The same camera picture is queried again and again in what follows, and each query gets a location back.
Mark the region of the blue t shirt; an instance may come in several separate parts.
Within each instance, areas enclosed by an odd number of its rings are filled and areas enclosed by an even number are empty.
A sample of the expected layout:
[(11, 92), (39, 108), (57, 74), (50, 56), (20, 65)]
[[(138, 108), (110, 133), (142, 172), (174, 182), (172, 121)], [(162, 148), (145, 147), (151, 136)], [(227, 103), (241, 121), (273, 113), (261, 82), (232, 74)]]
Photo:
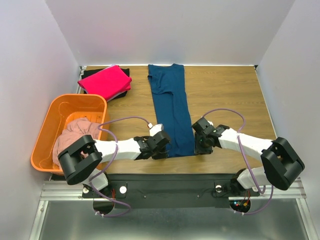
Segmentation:
[(195, 154), (195, 137), (188, 108), (183, 65), (148, 65), (156, 119), (171, 138), (166, 148), (168, 157), (186, 157)]

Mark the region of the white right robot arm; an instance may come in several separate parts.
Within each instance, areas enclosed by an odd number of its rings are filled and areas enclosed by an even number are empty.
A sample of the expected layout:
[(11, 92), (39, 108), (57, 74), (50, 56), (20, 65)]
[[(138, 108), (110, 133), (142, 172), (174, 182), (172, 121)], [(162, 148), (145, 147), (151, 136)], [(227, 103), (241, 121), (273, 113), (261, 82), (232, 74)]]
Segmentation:
[(242, 195), (257, 186), (274, 186), (286, 191), (305, 169), (305, 164), (283, 137), (262, 139), (239, 133), (226, 126), (213, 126), (204, 117), (192, 125), (195, 154), (207, 155), (214, 148), (237, 151), (262, 162), (261, 167), (239, 170), (230, 181), (231, 192)]

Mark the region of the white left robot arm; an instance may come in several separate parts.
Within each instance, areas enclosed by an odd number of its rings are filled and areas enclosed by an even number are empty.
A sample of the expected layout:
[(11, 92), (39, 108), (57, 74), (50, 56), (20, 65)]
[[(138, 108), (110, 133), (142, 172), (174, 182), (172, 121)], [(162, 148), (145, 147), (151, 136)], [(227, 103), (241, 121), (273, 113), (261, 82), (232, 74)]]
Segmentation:
[(127, 140), (94, 140), (84, 135), (58, 155), (60, 167), (68, 185), (90, 183), (100, 197), (111, 193), (111, 184), (97, 166), (114, 160), (163, 159), (170, 136), (163, 130), (153, 136), (136, 136)]

